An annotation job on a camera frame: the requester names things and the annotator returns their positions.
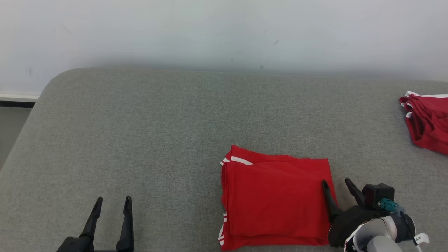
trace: gray fabric surface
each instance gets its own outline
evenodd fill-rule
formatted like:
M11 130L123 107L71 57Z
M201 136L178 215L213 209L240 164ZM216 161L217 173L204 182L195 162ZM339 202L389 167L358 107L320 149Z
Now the gray fabric surface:
M77 69L55 77L0 172L0 251L55 251L79 235L98 196L97 249L118 241L126 195L135 248L219 251L220 161L231 144L328 158L345 187L386 183L431 244L448 246L448 157L410 141L398 99L440 82L155 70ZM410 242L400 245L413 251ZM329 246L241 251L334 251Z

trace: white wall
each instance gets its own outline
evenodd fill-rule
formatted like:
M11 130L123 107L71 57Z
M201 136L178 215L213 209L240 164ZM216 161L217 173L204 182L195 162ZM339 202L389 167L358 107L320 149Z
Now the white wall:
M448 81L448 1L0 0L0 93L110 62Z

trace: robotic arm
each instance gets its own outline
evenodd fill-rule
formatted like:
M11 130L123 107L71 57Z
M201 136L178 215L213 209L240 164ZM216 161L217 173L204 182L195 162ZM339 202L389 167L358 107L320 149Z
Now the robotic arm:
M330 246L344 247L348 252L402 252L397 243L412 240L421 251L414 239L413 220L393 202L393 187L367 184L361 192L349 178L345 179L345 184L357 205L342 211L327 182L322 181L328 219L332 224L328 233Z
M90 214L81 235L77 238L71 236L67 237L57 252L94 252L95 247L93 245L93 240L95 238L96 221L101 214L102 205L103 198L99 197L96 200L95 206L92 209L92 213ZM123 214L125 215L125 218L123 220L120 240L116 243L115 250L103 252L134 251L134 226L132 220L132 201L130 196L126 197Z

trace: baseboard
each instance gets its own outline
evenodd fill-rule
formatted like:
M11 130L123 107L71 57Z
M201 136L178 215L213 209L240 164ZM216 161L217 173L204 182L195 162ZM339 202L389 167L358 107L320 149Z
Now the baseboard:
M34 104L35 104L35 102L29 102L29 101L1 101L0 100L0 107L32 109L34 107Z
M32 108L39 96L10 95L0 93L0 107Z
M0 93L0 102L2 101L16 101L16 102L32 102L35 103L39 96L31 95L11 95Z

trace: red fabric pile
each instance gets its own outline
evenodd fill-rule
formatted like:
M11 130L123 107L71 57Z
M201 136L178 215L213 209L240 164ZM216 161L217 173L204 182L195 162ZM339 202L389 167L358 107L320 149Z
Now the red fabric pile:
M327 159L271 156L232 145L221 165L222 250L328 244L323 179L336 196Z
M448 95L420 96L408 91L400 103L409 111L406 124L412 141L448 155Z

